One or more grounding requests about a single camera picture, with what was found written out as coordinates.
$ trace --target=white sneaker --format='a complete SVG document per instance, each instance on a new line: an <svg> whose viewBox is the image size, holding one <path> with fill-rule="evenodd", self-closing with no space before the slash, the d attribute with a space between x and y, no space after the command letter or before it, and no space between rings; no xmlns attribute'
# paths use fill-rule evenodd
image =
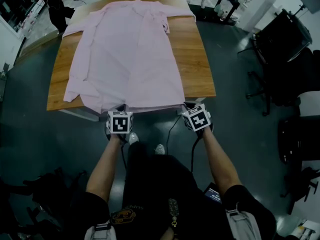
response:
<svg viewBox="0 0 320 240"><path fill-rule="evenodd" d="M164 145L159 144L158 146L156 146L155 150L154 150L154 154L156 155L165 155L166 154L166 150Z"/></svg>
<svg viewBox="0 0 320 240"><path fill-rule="evenodd" d="M131 132L129 136L129 144L132 145L133 143L138 141L139 141L138 135L135 132Z"/></svg>

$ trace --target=phone screen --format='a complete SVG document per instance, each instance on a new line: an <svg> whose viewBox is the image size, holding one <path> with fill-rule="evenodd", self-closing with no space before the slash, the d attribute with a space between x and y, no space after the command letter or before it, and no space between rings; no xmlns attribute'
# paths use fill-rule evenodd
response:
<svg viewBox="0 0 320 240"><path fill-rule="evenodd" d="M212 188L209 188L204 195L221 204L220 194Z"/></svg>

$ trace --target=dark green floor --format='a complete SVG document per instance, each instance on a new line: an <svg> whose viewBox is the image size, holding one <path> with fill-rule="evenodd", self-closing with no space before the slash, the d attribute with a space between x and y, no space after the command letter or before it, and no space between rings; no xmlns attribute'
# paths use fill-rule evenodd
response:
<svg viewBox="0 0 320 240"><path fill-rule="evenodd" d="M213 118L214 134L242 183L276 219L282 218L290 200L280 198L288 168L279 160L277 126L279 120L294 115L295 110L271 105L271 114L263 117L263 99L245 98L246 92L258 87L247 71L261 74L262 68L253 51L237 58L237 51L248 43L247 34L231 26L204 22L197 25L216 88L217 96L204 101ZM23 180L35 179L57 167L71 176L82 170L90 173L107 144L103 122L46 111L59 44L57 40L9 72L0 117L0 175L8 184L20 185ZM158 143L165 144L175 119L174 111L136 114L133 130L151 151ZM188 168L195 140L196 135L185 128L182 119L171 131L169 151ZM202 190L212 181L202 141L195 150L194 177ZM119 157L109 202L111 212L121 207L124 178ZM33 207L31 199L13 194L10 201L18 221L30 223L26 206Z"/></svg>

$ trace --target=smartphone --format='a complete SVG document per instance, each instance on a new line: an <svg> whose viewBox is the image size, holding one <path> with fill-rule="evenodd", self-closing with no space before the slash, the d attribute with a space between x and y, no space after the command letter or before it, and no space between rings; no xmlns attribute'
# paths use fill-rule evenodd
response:
<svg viewBox="0 0 320 240"><path fill-rule="evenodd" d="M206 188L206 190L204 191L204 195L210 199L212 199L215 202L218 203L222 203L221 202L221 197L220 194L218 192L218 187L216 184L214 183L210 183L210 185Z"/></svg>

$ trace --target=black sleeve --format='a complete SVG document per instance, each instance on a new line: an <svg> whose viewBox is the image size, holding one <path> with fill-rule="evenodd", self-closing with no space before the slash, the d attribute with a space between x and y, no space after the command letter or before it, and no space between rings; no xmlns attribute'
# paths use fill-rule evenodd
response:
<svg viewBox="0 0 320 240"><path fill-rule="evenodd" d="M85 192L69 209L63 228L63 238L82 240L90 227L106 223L109 218L106 201L95 194Z"/></svg>
<svg viewBox="0 0 320 240"><path fill-rule="evenodd" d="M242 185L230 187L222 198L222 203L227 210L234 210L238 203L238 210L251 213L259 227L262 240L274 238L277 230L274 215L256 200Z"/></svg>

